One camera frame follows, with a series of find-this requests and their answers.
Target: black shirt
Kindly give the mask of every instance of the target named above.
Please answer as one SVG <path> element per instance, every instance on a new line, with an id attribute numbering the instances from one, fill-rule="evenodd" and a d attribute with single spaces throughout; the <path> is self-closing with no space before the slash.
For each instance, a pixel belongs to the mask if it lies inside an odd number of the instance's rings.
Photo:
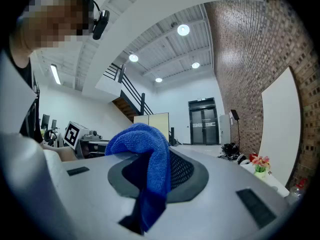
<path id="1" fill-rule="evenodd" d="M 29 63 L 25 68 L 18 67 L 12 58 L 11 51 L 9 45 L 4 47 L 4 50 L 10 59 L 12 65 L 19 72 L 20 76 L 24 79 L 24 81 L 33 89 L 36 94 L 36 98 L 32 103 L 28 113 L 25 116 L 25 119 L 22 123 L 20 133 L 23 136 L 30 137 L 34 139 L 36 142 L 41 143 L 43 141 L 40 123 L 39 123 L 39 98 L 40 98 L 40 90 L 36 78 L 31 69 L 31 63 L 29 59 Z"/>

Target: potted plant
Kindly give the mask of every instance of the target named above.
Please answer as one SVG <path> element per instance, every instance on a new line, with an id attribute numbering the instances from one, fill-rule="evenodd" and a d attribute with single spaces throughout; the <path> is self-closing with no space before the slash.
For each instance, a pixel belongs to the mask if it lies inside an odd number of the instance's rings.
<path id="1" fill-rule="evenodd" d="M 264 181 L 267 175 L 267 170 L 270 172 L 270 159 L 269 157 L 257 156 L 252 160 L 252 164 L 255 167 L 254 175 L 260 180 Z"/>

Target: floor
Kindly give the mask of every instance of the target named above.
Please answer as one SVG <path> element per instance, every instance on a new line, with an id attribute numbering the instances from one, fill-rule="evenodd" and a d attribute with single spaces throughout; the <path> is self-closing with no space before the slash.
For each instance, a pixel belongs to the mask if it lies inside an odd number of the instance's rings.
<path id="1" fill-rule="evenodd" d="M 207 146 L 207 145 L 179 145 L 175 147 L 177 150 L 179 149 L 187 149 L 187 150 L 193 150 L 205 155 L 218 157 L 221 155 L 221 146 L 220 145 L 213 145 L 213 146 Z"/>

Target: computer monitor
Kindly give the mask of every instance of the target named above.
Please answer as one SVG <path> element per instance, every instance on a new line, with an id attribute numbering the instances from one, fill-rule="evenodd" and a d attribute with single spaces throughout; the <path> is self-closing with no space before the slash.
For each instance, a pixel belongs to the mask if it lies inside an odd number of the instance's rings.
<path id="1" fill-rule="evenodd" d="M 43 114 L 41 121 L 41 129 L 48 129 L 50 115 Z"/>
<path id="2" fill-rule="evenodd" d="M 57 120 L 52 119 L 51 129 L 57 128 Z"/>

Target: flowers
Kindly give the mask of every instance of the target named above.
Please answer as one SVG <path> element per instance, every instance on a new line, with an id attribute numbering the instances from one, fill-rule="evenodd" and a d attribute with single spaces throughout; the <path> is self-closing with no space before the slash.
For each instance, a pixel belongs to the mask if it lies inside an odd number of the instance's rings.
<path id="1" fill-rule="evenodd" d="M 265 156 L 257 156 L 252 160 L 253 165 L 255 166 L 255 171 L 257 173 L 263 173 L 266 169 L 270 172 L 270 159 Z"/>

